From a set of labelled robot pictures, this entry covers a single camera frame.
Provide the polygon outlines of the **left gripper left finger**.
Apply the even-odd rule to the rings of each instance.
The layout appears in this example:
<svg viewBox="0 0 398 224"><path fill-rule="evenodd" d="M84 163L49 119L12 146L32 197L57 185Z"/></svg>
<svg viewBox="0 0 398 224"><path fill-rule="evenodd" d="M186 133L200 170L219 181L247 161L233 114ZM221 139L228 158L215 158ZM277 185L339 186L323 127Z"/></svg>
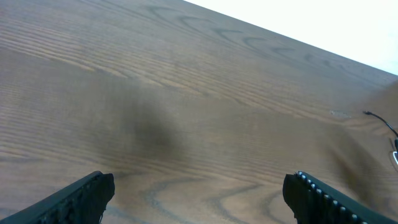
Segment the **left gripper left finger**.
<svg viewBox="0 0 398 224"><path fill-rule="evenodd" d="M95 171L1 224L99 224L114 194L114 175Z"/></svg>

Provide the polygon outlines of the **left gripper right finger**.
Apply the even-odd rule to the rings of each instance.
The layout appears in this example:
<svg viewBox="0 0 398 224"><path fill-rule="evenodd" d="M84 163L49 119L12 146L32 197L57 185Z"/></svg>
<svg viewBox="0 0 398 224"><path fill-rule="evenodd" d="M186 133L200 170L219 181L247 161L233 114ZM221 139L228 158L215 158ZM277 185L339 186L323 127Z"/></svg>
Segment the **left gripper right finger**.
<svg viewBox="0 0 398 224"><path fill-rule="evenodd" d="M300 224L397 224L306 172L287 174L282 195Z"/></svg>

